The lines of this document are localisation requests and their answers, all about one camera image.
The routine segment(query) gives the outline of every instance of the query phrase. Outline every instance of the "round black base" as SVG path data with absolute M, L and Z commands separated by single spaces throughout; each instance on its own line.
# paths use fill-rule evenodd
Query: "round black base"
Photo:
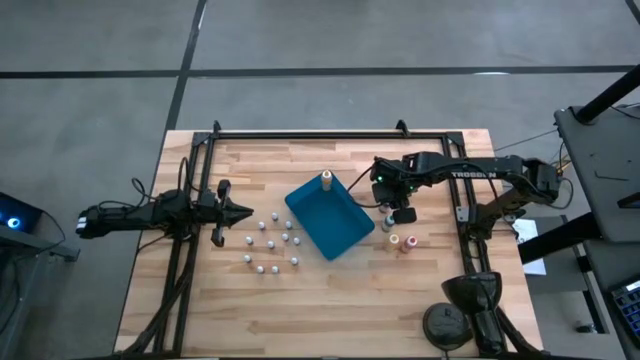
M 447 303 L 427 309 L 422 317 L 422 329 L 433 346 L 443 351 L 455 350 L 473 338 L 467 318 Z

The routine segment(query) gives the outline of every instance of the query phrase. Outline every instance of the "blue light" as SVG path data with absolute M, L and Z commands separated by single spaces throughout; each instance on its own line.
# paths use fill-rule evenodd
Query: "blue light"
M 11 229 L 17 229 L 20 226 L 20 219 L 18 218 L 11 218 L 7 221 L 7 225 L 9 226 L 9 228 Z

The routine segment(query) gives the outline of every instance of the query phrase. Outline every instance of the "white paper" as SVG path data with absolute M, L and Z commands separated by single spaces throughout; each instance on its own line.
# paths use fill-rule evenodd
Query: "white paper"
M 527 242 L 538 236 L 538 228 L 535 220 L 518 219 L 513 223 L 513 228 L 518 232 L 518 244 Z M 524 265 L 524 273 L 529 275 L 547 275 L 544 260 L 538 259 Z

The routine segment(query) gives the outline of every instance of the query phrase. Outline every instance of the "white label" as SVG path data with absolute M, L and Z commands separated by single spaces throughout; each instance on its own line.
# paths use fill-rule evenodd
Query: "white label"
M 498 177 L 498 175 L 493 172 L 488 172 L 487 175 L 485 175 L 484 173 L 474 172 L 474 171 L 452 171 L 451 175 L 453 175 L 453 177 L 455 178 L 473 178 L 473 179 L 486 179 L 487 175 L 489 175 L 489 178 L 492 178 L 492 179 L 495 179 Z
M 634 282 L 634 283 L 633 283 L 633 284 L 631 284 L 631 285 L 627 285 L 627 286 L 626 286 L 626 289 L 627 289 L 627 291 L 633 291 L 633 290 L 635 290 L 635 289 L 637 289 L 637 288 L 639 288 L 639 287 L 640 287 L 640 280 L 638 280 L 638 281 Z

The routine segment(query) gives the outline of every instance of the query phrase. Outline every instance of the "table leg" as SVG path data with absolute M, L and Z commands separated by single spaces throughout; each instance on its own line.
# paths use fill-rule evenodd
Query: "table leg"
M 584 214 L 566 224 L 518 245 L 523 264 L 538 260 L 558 250 L 578 245 L 584 240 L 602 237 L 592 213 Z

